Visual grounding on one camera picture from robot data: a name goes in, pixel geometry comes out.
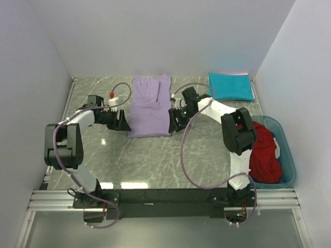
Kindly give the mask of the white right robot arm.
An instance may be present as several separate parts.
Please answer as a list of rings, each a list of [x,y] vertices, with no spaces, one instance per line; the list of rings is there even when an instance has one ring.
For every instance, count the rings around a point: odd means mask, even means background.
[[[224,181],[227,194],[222,202],[239,206],[250,194],[249,162],[258,137],[249,111],[220,103],[214,95],[200,95],[191,84],[180,90],[182,98],[176,94],[170,98],[173,107],[169,109],[169,133],[187,131],[200,114],[221,124],[223,143],[230,153],[230,177]]]

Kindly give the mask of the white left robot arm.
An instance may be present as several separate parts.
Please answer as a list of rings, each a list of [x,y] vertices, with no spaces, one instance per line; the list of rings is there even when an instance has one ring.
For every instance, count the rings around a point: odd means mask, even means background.
[[[127,100],[110,94],[108,104],[104,98],[90,95],[87,103],[78,108],[73,116],[45,128],[44,161],[55,170],[63,171],[77,186],[74,198],[77,202],[99,207],[103,203],[103,193],[99,181],[91,175],[83,164],[84,149],[82,135],[93,124],[105,125],[114,131],[130,131],[124,110],[117,108]]]

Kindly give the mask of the purple t-shirt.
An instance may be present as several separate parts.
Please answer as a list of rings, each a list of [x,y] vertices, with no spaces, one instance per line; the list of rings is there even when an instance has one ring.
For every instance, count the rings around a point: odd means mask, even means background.
[[[132,78],[129,138],[169,136],[172,77]]]

